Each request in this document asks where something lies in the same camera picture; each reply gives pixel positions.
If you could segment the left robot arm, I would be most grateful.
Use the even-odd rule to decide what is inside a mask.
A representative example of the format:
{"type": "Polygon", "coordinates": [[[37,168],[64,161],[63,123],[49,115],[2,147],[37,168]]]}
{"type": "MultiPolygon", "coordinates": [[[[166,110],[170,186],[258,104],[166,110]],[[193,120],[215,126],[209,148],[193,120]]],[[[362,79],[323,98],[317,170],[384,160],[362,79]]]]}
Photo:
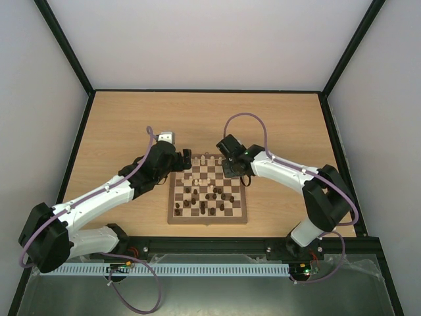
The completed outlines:
{"type": "Polygon", "coordinates": [[[171,172],[191,167],[191,150],[176,151],[166,141],[158,141],[119,170],[100,187],[52,207],[40,203],[33,207],[18,242],[32,265],[49,273],[68,259],[91,253],[110,253],[120,239],[111,227],[83,230],[83,226],[123,203],[150,192],[171,172]]]}

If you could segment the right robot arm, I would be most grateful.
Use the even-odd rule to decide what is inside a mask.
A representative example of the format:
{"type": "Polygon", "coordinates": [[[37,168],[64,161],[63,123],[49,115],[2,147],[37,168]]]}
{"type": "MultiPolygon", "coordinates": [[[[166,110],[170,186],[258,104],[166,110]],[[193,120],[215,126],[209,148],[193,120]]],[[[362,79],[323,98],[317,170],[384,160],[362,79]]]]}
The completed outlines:
{"type": "Polygon", "coordinates": [[[267,178],[303,196],[307,217],[289,233],[287,241],[287,251],[293,257],[304,256],[310,250],[310,243],[333,231],[354,206],[348,187],[331,165],[318,169],[293,163],[269,155],[259,145],[246,148],[231,134],[216,147],[224,156],[222,166],[227,178],[267,178]]]}

